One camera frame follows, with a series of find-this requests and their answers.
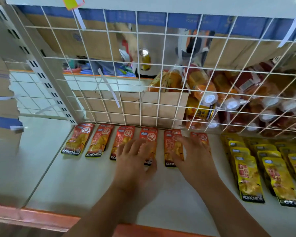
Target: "shelf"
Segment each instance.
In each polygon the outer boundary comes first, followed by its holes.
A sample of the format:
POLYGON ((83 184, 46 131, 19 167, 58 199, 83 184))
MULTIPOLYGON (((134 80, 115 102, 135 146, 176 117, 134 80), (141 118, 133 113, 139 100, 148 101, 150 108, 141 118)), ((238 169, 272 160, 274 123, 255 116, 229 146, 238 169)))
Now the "shelf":
MULTIPOLYGON (((62 0, 6 0, 6 2, 12 5, 64 7, 62 0)), ((296 0, 85 0, 85 3, 83 8, 108 10, 277 18, 296 16, 296 0)))
MULTIPOLYGON (((117 127, 109 145, 98 159, 58 154, 34 192, 27 208, 64 215, 83 216, 109 187, 115 163, 109 159, 117 127)), ((135 137, 140 128, 136 128, 135 137)), ((239 199, 238 190, 218 135, 208 135, 221 179, 239 199)), ((196 191, 178 169, 168 169, 163 160, 163 131, 158 132, 158 171, 138 197, 124 221, 200 235, 218 236, 216 226, 196 191)), ((271 236, 296 236, 296 208, 281 207, 263 183, 265 204, 240 201, 271 236)))
POLYGON ((19 152, 0 143, 0 205, 22 207, 71 130, 65 120, 20 117, 19 152))

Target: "price tag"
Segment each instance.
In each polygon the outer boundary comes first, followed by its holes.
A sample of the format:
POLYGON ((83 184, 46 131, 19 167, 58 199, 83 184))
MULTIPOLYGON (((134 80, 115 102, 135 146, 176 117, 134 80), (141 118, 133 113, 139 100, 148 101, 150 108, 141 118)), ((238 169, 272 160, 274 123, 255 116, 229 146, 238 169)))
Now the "price tag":
POLYGON ((84 5, 84 0, 63 0, 67 10, 72 10, 84 5))

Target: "blue cardboard strip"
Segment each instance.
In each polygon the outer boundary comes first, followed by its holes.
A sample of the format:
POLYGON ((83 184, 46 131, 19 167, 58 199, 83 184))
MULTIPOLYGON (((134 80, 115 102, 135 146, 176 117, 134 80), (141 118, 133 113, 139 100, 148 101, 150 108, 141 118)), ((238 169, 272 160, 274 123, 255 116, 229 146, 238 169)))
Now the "blue cardboard strip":
POLYGON ((0 128, 9 129, 11 126, 23 126, 22 122, 15 118, 0 117, 0 128))
MULTIPOLYGON (((24 14, 43 15, 40 6, 18 6, 24 14)), ((65 7, 43 7, 46 15, 53 17, 74 18, 71 11, 65 7)), ((104 21, 102 9, 80 8, 80 14, 84 20, 104 21)), ((136 23, 134 11, 106 10, 107 22, 136 23)), ((215 33, 228 34, 231 28, 233 16, 204 15, 200 30, 214 31, 215 33)), ((169 13, 168 27, 186 28, 196 30, 200 15, 169 13)), ((238 17, 232 31, 232 35, 241 35, 252 38, 260 38, 270 18, 263 17, 238 17)), ((138 12, 138 24, 165 26, 166 13, 138 12)), ((264 39, 282 40, 293 23, 293 19, 275 18, 264 36, 264 39)), ((288 40, 296 37, 296 29, 288 40)))

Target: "forearm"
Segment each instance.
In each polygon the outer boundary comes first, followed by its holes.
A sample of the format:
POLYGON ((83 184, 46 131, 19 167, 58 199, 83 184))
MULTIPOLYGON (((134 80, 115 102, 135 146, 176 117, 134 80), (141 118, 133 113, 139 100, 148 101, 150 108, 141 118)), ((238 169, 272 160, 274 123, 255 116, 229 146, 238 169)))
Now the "forearm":
POLYGON ((221 179, 205 187, 204 184, 198 186, 196 190, 211 213, 221 237, 243 236, 244 233, 248 237, 269 237, 221 179))
POLYGON ((131 195, 111 185, 89 213, 63 236, 112 236, 131 198, 131 195))

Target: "white upper shelf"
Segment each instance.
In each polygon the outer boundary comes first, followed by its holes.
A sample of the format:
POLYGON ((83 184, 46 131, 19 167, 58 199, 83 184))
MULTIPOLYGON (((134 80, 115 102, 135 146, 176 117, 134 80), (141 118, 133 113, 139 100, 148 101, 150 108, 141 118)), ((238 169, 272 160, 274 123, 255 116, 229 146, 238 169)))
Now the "white upper shelf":
MULTIPOLYGON (((62 0, 6 0, 11 5, 64 7, 62 0)), ((85 0, 83 8, 227 16, 295 18, 296 0, 85 0)))

